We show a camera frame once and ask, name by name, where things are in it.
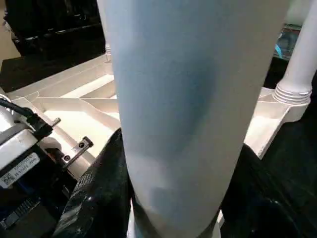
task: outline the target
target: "label sticker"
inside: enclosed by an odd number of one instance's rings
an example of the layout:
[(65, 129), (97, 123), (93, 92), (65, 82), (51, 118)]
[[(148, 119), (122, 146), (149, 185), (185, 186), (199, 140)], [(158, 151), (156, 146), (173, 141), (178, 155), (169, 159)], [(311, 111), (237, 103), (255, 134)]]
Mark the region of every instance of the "label sticker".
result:
[(26, 172), (33, 168), (40, 161), (36, 153), (28, 155), (24, 160), (17, 164), (13, 169), (0, 178), (0, 186), (8, 188), (11, 184), (21, 178)]

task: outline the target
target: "black cable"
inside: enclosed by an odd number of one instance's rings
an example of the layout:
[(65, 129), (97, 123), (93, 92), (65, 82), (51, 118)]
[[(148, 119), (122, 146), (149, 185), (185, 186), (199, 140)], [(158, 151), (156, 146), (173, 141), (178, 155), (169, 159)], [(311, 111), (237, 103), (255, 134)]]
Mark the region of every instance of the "black cable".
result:
[(32, 112), (32, 110), (30, 109), (26, 109), (26, 108), (22, 108), (12, 102), (9, 102), (3, 98), (0, 98), (0, 106), (3, 106), (5, 108), (9, 108), (25, 117), (30, 117), (30, 116), (33, 116), (34, 113)]

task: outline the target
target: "white pipe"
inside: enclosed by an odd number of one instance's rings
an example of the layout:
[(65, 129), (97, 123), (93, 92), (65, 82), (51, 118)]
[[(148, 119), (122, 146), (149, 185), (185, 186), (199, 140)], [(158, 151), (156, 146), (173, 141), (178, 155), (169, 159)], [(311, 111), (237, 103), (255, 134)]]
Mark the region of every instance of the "white pipe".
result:
[(196, 238), (228, 188), (289, 0), (106, 3), (138, 203), (160, 237)]
[(314, 0), (297, 40), (283, 79), (274, 97), (288, 104), (310, 102), (312, 79), (317, 69), (317, 0)]
[(110, 45), (107, 40), (107, 24), (106, 24), (106, 1), (105, 0), (97, 0), (99, 16), (101, 20), (101, 24), (103, 27), (104, 37), (105, 37), (105, 51), (106, 54), (111, 54)]

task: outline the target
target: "white plastic structure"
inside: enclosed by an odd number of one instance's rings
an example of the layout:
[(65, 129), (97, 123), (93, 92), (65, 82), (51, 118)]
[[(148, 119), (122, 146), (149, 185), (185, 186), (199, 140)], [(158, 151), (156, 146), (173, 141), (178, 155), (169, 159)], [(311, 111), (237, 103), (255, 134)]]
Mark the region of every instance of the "white plastic structure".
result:
[(314, 0), (297, 40), (284, 78), (278, 83), (277, 101), (305, 105), (310, 102), (312, 79), (317, 69), (317, 0)]

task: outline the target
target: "metal bracket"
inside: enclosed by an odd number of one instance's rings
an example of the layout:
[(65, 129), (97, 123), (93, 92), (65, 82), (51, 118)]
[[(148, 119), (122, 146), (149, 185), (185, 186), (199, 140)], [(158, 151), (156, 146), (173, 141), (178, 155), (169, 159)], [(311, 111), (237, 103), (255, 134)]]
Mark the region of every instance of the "metal bracket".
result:
[(85, 153), (88, 148), (92, 147), (94, 144), (93, 142), (88, 138), (84, 137), (74, 148), (72, 148), (72, 154), (74, 154), (73, 157), (70, 157), (69, 155), (65, 155), (61, 162), (62, 162), (62, 168), (63, 170), (67, 170), (67, 168), (75, 162), (82, 154)]

